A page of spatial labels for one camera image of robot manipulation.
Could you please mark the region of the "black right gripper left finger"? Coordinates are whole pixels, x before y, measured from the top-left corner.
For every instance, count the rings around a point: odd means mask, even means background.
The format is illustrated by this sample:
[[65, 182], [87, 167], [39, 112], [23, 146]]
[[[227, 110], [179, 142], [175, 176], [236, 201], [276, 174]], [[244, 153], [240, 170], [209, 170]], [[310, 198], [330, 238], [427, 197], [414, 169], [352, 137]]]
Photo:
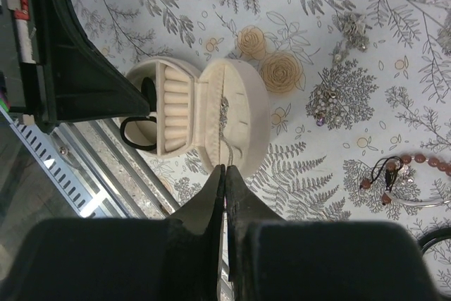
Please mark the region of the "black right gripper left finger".
[[47, 219], [26, 235], [2, 300], [218, 300], [226, 169], [152, 219]]

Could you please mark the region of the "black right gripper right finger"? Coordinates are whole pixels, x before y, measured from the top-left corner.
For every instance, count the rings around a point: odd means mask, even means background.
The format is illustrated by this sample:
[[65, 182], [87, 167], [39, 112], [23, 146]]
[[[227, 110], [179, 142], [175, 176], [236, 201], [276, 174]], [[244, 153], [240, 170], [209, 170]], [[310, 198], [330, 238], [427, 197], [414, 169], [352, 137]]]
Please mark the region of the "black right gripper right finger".
[[225, 175], [236, 300], [439, 300], [408, 232], [385, 221], [286, 221]]

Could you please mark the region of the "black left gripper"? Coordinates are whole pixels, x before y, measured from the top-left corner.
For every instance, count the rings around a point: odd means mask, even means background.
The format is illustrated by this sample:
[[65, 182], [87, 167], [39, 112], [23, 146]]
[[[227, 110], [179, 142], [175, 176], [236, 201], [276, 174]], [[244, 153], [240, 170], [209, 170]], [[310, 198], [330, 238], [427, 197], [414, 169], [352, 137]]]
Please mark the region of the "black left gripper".
[[1, 101], [46, 134], [62, 123], [150, 112], [89, 40], [71, 0], [1, 0]]

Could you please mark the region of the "beige round jewelry case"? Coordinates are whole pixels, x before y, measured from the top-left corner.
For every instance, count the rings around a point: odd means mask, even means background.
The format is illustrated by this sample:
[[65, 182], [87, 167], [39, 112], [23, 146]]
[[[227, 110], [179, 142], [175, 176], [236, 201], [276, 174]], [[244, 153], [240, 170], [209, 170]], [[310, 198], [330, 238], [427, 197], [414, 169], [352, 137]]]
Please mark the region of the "beige round jewelry case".
[[268, 92], [257, 70], [237, 59], [215, 59], [204, 70], [153, 57], [126, 78], [150, 104], [146, 116], [120, 118], [122, 141], [160, 159], [195, 150], [208, 173], [236, 166], [252, 176], [271, 138]]

